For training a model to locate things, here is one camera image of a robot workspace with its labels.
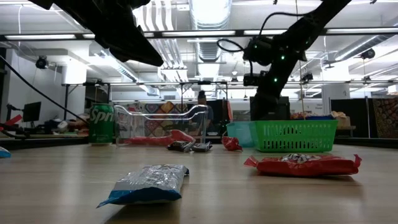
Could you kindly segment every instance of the white wall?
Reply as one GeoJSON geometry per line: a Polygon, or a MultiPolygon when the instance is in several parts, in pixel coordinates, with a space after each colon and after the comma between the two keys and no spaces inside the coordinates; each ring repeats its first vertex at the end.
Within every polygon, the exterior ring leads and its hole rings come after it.
{"type": "MultiPolygon", "coordinates": [[[[51,99],[63,105],[62,95],[64,94],[61,87],[62,75],[53,70],[36,69],[35,63],[19,57],[14,50],[7,50],[7,61],[33,86],[38,88],[42,93],[49,96],[51,99]]],[[[42,102],[40,110],[40,120],[35,124],[42,124],[44,121],[52,119],[60,114],[60,108],[55,106],[49,100],[36,93],[24,82],[22,82],[17,75],[10,70],[4,77],[4,89],[2,93],[1,105],[1,122],[5,122],[7,115],[6,105],[12,104],[16,108],[23,109],[27,103],[42,102]]],[[[11,117],[18,114],[22,115],[20,111],[13,111],[11,117]]]]}

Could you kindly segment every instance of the wooden table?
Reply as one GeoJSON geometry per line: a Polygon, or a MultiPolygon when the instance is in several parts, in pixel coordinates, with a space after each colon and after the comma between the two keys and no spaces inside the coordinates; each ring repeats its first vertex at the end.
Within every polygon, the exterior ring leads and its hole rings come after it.
{"type": "Polygon", "coordinates": [[[0,159],[0,223],[397,223],[398,151],[334,146],[333,153],[358,153],[359,174],[258,176],[243,162],[266,154],[221,146],[205,154],[89,145],[12,151],[0,159]],[[181,200],[95,209],[126,173],[159,163],[190,169],[181,200]]]}

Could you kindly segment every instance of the sprite can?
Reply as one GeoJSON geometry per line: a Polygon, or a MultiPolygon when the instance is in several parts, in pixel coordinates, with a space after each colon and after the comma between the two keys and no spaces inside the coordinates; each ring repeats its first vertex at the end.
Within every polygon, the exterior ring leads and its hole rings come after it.
{"type": "Polygon", "coordinates": [[[113,128],[113,107],[106,103],[95,103],[90,110],[88,140],[91,145],[105,146],[112,144],[113,128]]]}

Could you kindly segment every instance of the monitor screen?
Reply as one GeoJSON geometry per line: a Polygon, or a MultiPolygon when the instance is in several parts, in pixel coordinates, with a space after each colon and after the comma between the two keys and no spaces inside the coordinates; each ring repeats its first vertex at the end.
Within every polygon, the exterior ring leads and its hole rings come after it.
{"type": "Polygon", "coordinates": [[[42,102],[29,103],[24,106],[24,122],[38,121],[40,118],[40,108],[42,102]]]}

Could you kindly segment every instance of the wire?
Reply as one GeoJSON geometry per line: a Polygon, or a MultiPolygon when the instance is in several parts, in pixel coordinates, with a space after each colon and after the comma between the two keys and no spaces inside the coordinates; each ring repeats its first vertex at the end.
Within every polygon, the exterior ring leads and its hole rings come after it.
{"type": "Polygon", "coordinates": [[[310,13],[310,12],[306,12],[306,13],[302,13],[302,14],[298,14],[298,13],[289,13],[289,12],[273,12],[273,13],[269,14],[269,15],[267,16],[267,18],[264,20],[264,22],[262,23],[262,26],[261,26],[260,33],[259,33],[258,37],[261,36],[262,30],[264,29],[264,26],[266,25],[267,21],[268,21],[272,16],[275,16],[275,15],[284,15],[284,16],[305,16],[305,15],[307,15],[308,13],[310,13]]]}
{"type": "Polygon", "coordinates": [[[218,46],[221,50],[224,50],[224,51],[226,51],[226,52],[231,52],[231,53],[244,51],[244,48],[243,48],[240,44],[236,43],[236,42],[233,41],[233,40],[229,40],[229,39],[220,39],[220,40],[217,40],[217,46],[218,46]],[[222,41],[225,41],[225,42],[228,42],[228,43],[230,43],[230,44],[233,44],[233,45],[237,46],[237,47],[239,48],[239,50],[231,50],[231,49],[226,49],[226,48],[224,48],[224,47],[221,46],[221,44],[220,44],[220,42],[222,42],[222,41]]]}
{"type": "MultiPolygon", "coordinates": [[[[244,48],[240,45],[240,44],[238,44],[237,42],[235,42],[235,41],[233,41],[233,40],[229,40],[229,39],[220,39],[220,40],[217,40],[217,46],[221,49],[221,50],[224,50],[224,51],[226,51],[226,52],[229,52],[229,53],[236,53],[236,52],[242,52],[242,51],[244,51],[244,48]],[[235,45],[235,46],[237,46],[238,48],[239,48],[239,50],[231,50],[231,49],[226,49],[226,48],[224,48],[223,46],[221,46],[221,42],[222,41],[225,41],[225,42],[228,42],[228,43],[230,43],[230,44],[233,44],[233,45],[235,45]]],[[[251,75],[253,75],[253,62],[251,62],[250,60],[249,60],[249,64],[250,64],[250,76],[251,75]]]]}
{"type": "Polygon", "coordinates": [[[34,91],[36,91],[38,94],[42,95],[44,98],[48,99],[51,103],[57,105],[59,108],[67,111],[68,113],[74,115],[77,119],[83,121],[86,124],[89,124],[85,119],[79,117],[78,115],[76,115],[74,112],[64,108],[63,106],[61,106],[59,103],[53,101],[53,99],[49,98],[47,95],[45,95],[44,93],[42,93],[40,90],[36,89],[34,86],[32,86],[28,81],[26,81],[26,79],[24,77],[22,77],[19,72],[17,72],[8,62],[6,59],[4,59],[4,57],[0,56],[0,60],[2,60],[4,62],[5,65],[7,65],[7,67],[9,67],[11,69],[12,72],[14,72],[18,78],[20,78],[26,85],[28,85],[29,87],[31,87],[34,91]]]}

